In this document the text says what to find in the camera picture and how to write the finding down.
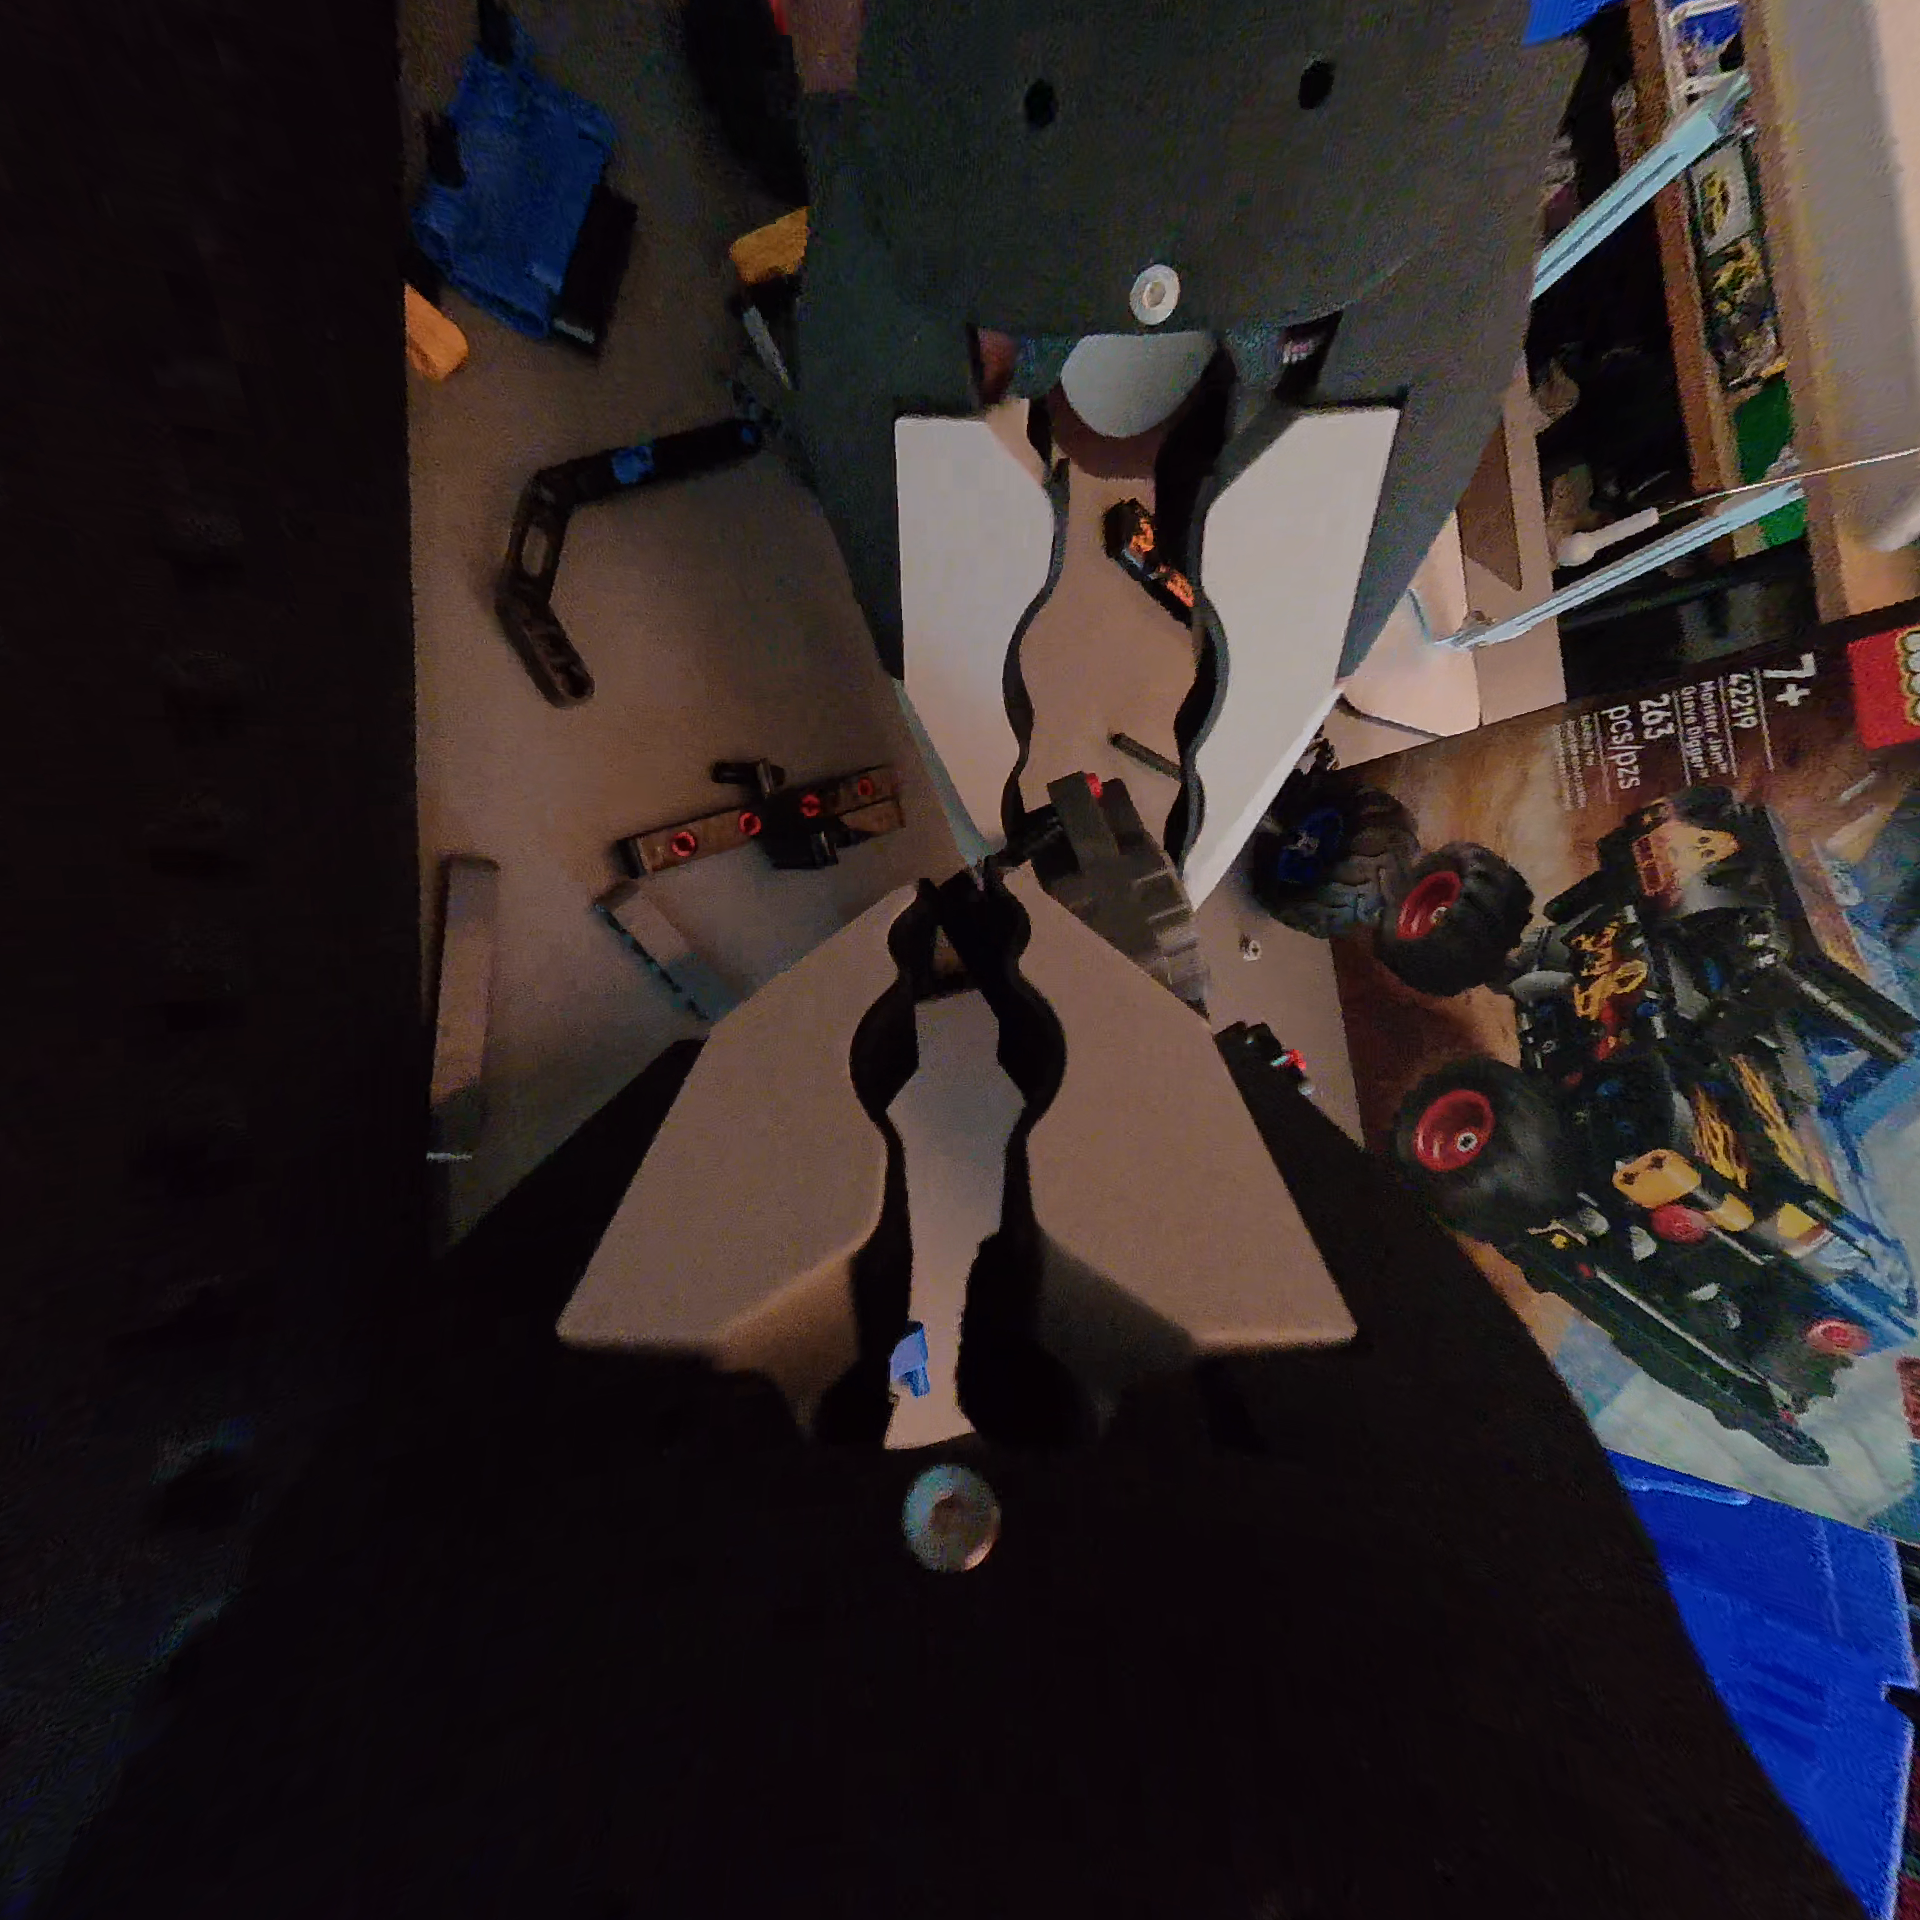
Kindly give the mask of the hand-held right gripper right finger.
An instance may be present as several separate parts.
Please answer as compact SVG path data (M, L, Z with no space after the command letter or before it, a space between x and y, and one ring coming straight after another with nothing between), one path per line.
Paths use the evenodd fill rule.
M1201 1013L1029 870L963 882L960 953L1022 1096L960 1329L985 1440L1083 1445L1141 1382L1355 1340Z

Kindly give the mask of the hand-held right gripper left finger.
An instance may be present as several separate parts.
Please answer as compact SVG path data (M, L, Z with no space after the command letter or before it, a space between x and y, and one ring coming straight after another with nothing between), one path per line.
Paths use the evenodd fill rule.
M970 1433L984 998L921 998L937 934L933 882L909 882L710 1033L560 1309L566 1346L759 1375L819 1437ZM911 1319L926 1398L887 1386Z

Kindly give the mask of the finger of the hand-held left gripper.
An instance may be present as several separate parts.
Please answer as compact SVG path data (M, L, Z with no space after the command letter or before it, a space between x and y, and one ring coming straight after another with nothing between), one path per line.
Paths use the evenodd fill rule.
M968 866L1024 816L1037 703L1024 638L1066 562L1069 471L1029 404L897 423L904 677L898 700Z
M1227 878L1329 718L1402 400L1190 393L1159 424L1158 525L1185 527L1191 678L1171 712L1165 849L1191 903Z

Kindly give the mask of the toy truck chassis with motor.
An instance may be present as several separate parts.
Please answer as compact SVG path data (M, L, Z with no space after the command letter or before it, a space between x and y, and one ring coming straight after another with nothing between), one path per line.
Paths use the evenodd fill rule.
M1047 801L1022 813L992 861L1002 872L1032 870L1057 905L1194 1013L1210 1013L1194 903L1122 780L1074 772L1050 781Z

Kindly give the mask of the small black flame-print piece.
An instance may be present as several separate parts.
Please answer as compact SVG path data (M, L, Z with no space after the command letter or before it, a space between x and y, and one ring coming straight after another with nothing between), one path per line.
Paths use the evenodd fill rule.
M1101 522L1102 551L1161 609L1194 623L1194 584L1185 569L1169 557L1151 509L1138 497L1112 503Z

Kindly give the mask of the small black piece red pin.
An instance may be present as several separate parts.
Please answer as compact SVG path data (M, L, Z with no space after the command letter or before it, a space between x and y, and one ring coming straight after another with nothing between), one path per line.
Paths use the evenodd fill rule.
M1269 1023L1225 1023L1215 1033L1215 1045L1251 1105L1275 1093L1314 1100L1314 1081L1305 1055L1280 1039Z

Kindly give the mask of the short grey toy beam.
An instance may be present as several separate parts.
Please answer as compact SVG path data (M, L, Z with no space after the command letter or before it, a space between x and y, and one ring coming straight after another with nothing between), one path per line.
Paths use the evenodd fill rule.
M717 1023L739 1008L737 983L694 943L641 879L607 888L592 900L592 911L690 1017Z

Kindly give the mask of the black toy wheel on axle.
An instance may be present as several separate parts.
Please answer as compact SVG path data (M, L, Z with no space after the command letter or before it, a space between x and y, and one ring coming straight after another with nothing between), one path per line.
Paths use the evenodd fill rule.
M1418 828L1397 798L1301 770L1256 830L1247 879L1274 921L1329 941L1377 928L1419 855Z

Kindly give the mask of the black beam with red pins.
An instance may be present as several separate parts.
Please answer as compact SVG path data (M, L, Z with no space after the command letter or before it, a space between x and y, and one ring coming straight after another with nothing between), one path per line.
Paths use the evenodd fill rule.
M904 781L891 760L792 781L769 759L721 759L711 781L725 788L725 804L617 837L616 866L646 879L754 847L778 872L819 872L906 824Z

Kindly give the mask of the black angled toy beam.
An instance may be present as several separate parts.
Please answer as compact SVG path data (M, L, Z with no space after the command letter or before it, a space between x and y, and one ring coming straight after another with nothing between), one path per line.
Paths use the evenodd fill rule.
M569 522L583 508L674 487L747 462L767 421L730 415L656 438L602 448L536 471L519 492L497 576L497 621L543 696L573 709L592 696L592 671L555 612Z

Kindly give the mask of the toy truck set box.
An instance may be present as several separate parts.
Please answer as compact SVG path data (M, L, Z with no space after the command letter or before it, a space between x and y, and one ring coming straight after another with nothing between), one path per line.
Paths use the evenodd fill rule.
M1330 788L1367 1143L1608 1446L1917 1546L1917 600Z

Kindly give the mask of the blue toy body panel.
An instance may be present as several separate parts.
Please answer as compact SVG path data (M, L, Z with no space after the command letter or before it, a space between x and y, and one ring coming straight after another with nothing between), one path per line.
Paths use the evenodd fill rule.
M526 53L475 45L451 104L423 126L418 252L517 334L602 353L639 222L608 178L611 116Z

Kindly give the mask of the blue bin at right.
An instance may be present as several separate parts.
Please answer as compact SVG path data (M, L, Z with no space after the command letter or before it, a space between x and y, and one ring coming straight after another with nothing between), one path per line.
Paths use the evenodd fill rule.
M1896 1542L1638 1456L1610 1461L1777 1791L1862 1905L1899 1914L1917 1654Z

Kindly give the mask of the black perforated surface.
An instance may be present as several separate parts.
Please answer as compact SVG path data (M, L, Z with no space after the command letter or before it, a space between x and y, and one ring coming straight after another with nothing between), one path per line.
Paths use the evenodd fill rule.
M414 1257L395 4L5 4L5 1664L169 1615Z

